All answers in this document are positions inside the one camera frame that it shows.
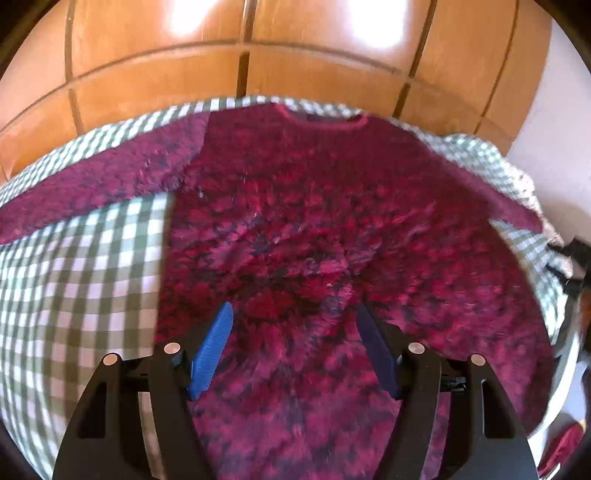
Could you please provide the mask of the green white checkered bedsheet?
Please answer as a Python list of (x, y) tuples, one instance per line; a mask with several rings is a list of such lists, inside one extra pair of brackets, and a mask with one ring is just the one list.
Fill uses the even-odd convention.
[[(55, 148), (1, 187), (1, 208), (64, 168), (177, 118), (270, 102), (329, 118), (360, 113), (342, 104), (276, 96), (173, 105), (97, 127)], [(390, 121), (521, 203), (492, 143), (466, 134), (440, 137)], [(98, 360), (108, 351), (124, 358), (151, 353), (171, 199), (157, 194), (115, 203), (1, 245), (1, 423), (24, 467), (41, 479), (52, 477), (66, 424)], [(567, 297), (545, 267), (553, 263), (572, 273), (571, 265), (546, 248), (544, 234), (492, 224), (525, 271), (555, 345), (568, 324)]]

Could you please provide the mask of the floral patterned pillow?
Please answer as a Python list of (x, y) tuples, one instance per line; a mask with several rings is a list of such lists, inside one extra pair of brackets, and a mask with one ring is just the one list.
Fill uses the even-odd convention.
[(549, 221), (542, 209), (541, 203), (536, 195), (536, 185), (533, 179), (525, 171), (519, 169), (507, 160), (504, 161), (504, 164), (505, 172), (508, 175), (511, 184), (518, 192), (518, 200), (538, 215), (543, 226), (543, 234), (548, 238), (548, 241), (553, 244), (564, 245), (565, 242), (563, 238), (554, 225)]

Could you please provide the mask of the fuzzy magenta sweater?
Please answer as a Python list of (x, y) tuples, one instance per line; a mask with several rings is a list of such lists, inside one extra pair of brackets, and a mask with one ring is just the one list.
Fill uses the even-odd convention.
[(189, 404), (218, 478), (374, 475), (400, 407), (356, 329), (360, 304), (445, 357), (482, 354), (524, 428), (540, 424), (552, 349), (492, 222), (541, 221), (411, 132), (273, 103), (190, 114), (10, 200), (1, 245), (157, 194), (172, 205), (151, 350), (224, 302), (235, 311), (211, 387)]

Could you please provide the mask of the wooden panelled wardrobe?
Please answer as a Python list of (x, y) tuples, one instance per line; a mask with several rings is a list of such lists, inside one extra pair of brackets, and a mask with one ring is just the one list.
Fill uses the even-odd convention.
[(533, 1), (61, 1), (1, 81), (1, 176), (92, 128), (218, 96), (393, 116), (507, 151), (546, 63)]

